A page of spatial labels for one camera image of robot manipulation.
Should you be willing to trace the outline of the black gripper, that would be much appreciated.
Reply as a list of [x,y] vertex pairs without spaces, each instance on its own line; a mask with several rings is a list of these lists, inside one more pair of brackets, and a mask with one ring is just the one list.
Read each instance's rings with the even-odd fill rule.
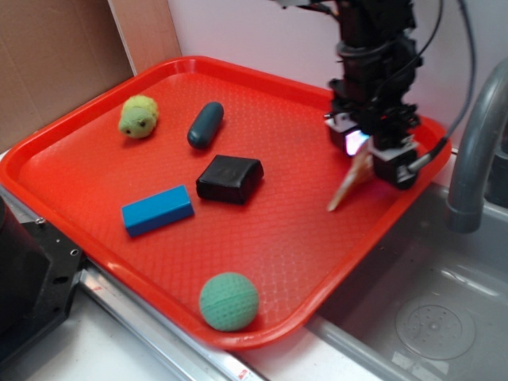
[[418,107],[404,102],[413,77],[375,79],[356,83],[352,79],[333,79],[331,111],[325,115],[331,142],[346,156],[354,157],[371,138],[375,175],[399,190],[408,190],[418,175],[408,167],[418,158],[418,143],[409,137],[402,147],[381,149],[376,139],[404,139],[420,125]]

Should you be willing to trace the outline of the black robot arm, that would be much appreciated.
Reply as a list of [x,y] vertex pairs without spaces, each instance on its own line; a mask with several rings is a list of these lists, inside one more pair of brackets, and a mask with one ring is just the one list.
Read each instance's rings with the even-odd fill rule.
[[406,190],[418,177],[409,166],[417,159],[413,131],[417,107],[404,101],[421,66],[416,42],[408,35],[416,24],[410,1],[281,1],[334,18],[339,25],[337,55],[343,67],[329,81],[331,110],[325,115],[331,141],[353,156],[362,143],[373,157],[374,173]]

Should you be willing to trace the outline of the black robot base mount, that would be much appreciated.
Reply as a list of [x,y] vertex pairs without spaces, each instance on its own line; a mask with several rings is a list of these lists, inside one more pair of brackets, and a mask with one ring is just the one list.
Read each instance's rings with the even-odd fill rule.
[[20,222],[1,201],[1,365],[67,320],[83,250],[47,221]]

